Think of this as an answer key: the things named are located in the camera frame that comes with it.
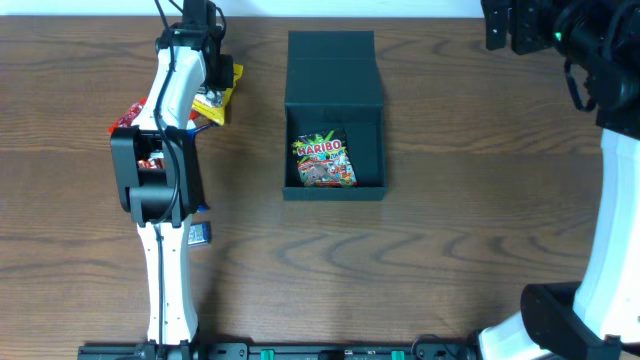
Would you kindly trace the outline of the yellow candy bag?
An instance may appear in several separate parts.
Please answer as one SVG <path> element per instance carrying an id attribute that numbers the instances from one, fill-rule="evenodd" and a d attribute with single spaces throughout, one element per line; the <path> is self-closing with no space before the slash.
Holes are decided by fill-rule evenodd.
<path id="1" fill-rule="evenodd" d="M 230 102 L 236 84 L 241 79 L 243 72 L 243 65 L 233 65 L 233 85 L 231 88 L 225 90 L 207 90 L 204 87 L 200 87 L 198 89 L 189 115 L 188 125 L 191 128 L 194 128 L 196 122 L 199 120 L 213 122 L 216 126 L 223 126 L 225 124 L 226 106 Z"/>

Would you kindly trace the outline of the red Hacks candy bag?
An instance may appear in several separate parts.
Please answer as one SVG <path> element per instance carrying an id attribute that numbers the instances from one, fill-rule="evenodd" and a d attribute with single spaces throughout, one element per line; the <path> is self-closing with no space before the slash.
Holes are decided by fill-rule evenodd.
<path id="1" fill-rule="evenodd" d="M 127 112 L 121 116 L 116 122 L 114 122 L 108 129 L 108 133 L 112 134 L 116 128 L 130 127 L 133 121 L 138 117 L 146 104 L 146 97 L 141 98 L 138 102 L 132 104 Z M 189 115 L 189 128 L 195 128 L 195 121 L 202 119 L 202 115 L 195 110 L 191 111 Z M 163 169 L 164 168 L 164 156 L 163 155 L 139 155 L 137 160 L 139 168 L 147 169 Z"/>

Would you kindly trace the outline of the Haribo gummy bag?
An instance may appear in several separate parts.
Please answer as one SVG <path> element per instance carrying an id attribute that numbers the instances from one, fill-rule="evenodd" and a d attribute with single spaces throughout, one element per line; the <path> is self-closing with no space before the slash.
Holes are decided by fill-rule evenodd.
<path id="1" fill-rule="evenodd" d="M 300 135 L 293 141 L 291 150 L 305 187 L 358 185 L 342 128 Z"/>

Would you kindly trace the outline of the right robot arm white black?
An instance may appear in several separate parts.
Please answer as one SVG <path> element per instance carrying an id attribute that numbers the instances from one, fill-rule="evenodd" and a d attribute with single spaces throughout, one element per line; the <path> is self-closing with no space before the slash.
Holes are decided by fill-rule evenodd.
<path id="1" fill-rule="evenodd" d="M 581 277 L 525 286 L 515 313 L 475 335 L 479 359 L 639 355 L 639 3 L 480 4 L 489 51 L 554 51 L 576 111 L 590 114 L 600 192 Z"/>

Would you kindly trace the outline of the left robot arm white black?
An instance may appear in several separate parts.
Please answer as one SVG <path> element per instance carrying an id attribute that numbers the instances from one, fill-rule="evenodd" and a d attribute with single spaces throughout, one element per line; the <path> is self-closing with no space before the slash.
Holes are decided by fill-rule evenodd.
<path id="1" fill-rule="evenodd" d="M 156 39 L 157 70 L 146 103 L 132 123 L 111 133 L 119 201 L 142 243 L 150 302 L 140 359 L 202 359 L 196 340 L 189 231 L 205 209 L 196 149 L 199 127 L 190 114 L 201 90 L 233 85 L 233 59 L 221 51 L 226 19 L 212 1 L 187 0 L 182 18 Z"/>

